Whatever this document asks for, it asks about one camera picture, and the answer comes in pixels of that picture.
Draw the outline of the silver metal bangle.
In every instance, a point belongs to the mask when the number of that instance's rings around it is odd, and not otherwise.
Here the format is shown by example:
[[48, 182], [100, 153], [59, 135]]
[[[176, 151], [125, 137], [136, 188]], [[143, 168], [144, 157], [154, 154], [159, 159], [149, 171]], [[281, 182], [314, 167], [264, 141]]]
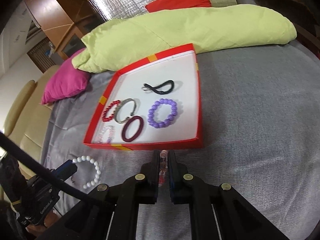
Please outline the silver metal bangle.
[[118, 124], [124, 124], [136, 113], [137, 102], [133, 98], [127, 98], [120, 102], [114, 113], [114, 120]]

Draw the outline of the light green folded duvet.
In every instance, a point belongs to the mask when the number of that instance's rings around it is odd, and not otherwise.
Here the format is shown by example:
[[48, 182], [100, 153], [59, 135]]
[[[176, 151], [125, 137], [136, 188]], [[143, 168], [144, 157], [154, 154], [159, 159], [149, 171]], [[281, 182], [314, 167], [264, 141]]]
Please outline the light green folded duvet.
[[86, 48], [72, 59], [72, 64], [75, 69], [90, 73], [117, 71], [189, 43], [201, 54], [287, 44], [296, 37], [290, 20], [258, 5], [161, 10], [99, 25], [81, 39]]

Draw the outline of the red cushion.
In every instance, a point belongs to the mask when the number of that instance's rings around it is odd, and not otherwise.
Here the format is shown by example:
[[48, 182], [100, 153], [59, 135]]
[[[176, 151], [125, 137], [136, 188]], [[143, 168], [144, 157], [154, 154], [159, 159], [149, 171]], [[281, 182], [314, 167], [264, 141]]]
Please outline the red cushion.
[[145, 6], [148, 12], [161, 10], [175, 10], [185, 8], [207, 8], [211, 7], [210, 0], [155, 0]]

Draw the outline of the grey bed blanket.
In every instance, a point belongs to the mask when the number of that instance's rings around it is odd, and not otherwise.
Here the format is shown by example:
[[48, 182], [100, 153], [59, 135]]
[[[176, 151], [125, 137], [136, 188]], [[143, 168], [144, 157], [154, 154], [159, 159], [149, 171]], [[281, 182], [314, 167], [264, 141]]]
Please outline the grey bed blanket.
[[[319, 222], [319, 59], [296, 40], [197, 55], [204, 148], [177, 161], [211, 185], [227, 182], [289, 239]], [[151, 151], [108, 151], [83, 139], [114, 72], [93, 74], [80, 95], [54, 103], [41, 164], [56, 168], [89, 155], [101, 183], [121, 184]], [[136, 239], [191, 239], [187, 205], [174, 205], [167, 182], [155, 205], [139, 208]]]

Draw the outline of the beige sofa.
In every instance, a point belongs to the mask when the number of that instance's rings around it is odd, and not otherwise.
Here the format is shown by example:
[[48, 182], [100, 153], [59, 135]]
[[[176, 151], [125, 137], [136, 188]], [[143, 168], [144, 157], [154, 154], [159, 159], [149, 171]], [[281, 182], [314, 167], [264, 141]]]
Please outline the beige sofa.
[[4, 122], [4, 134], [29, 154], [41, 161], [41, 153], [53, 103], [43, 105], [42, 96], [59, 65], [50, 67], [37, 80], [28, 81], [14, 98]]

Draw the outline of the magenta pillow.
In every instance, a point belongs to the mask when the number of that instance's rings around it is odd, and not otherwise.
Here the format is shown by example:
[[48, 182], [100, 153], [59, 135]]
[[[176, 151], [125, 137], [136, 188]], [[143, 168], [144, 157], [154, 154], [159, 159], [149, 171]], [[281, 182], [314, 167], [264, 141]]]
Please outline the magenta pillow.
[[70, 58], [65, 60], [49, 79], [41, 99], [42, 105], [71, 98], [86, 89], [91, 74], [75, 69], [72, 64], [72, 59], [83, 51], [84, 48], [76, 51]]

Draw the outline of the wooden cabinet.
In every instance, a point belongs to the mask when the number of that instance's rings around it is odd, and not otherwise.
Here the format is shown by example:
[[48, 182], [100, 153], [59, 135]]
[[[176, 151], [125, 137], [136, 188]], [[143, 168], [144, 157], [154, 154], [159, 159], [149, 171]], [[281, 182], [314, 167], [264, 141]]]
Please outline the wooden cabinet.
[[81, 38], [100, 18], [88, 0], [24, 0], [27, 8], [62, 59], [84, 47]]

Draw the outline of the red shallow box lid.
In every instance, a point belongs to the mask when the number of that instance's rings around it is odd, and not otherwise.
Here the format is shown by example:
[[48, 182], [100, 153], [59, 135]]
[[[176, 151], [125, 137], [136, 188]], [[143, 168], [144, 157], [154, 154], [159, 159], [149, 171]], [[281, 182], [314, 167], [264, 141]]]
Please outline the red shallow box lid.
[[[121, 101], [137, 102], [124, 124]], [[192, 44], [153, 54], [114, 73], [101, 95], [83, 143], [108, 150], [181, 150], [203, 146], [200, 71]]]

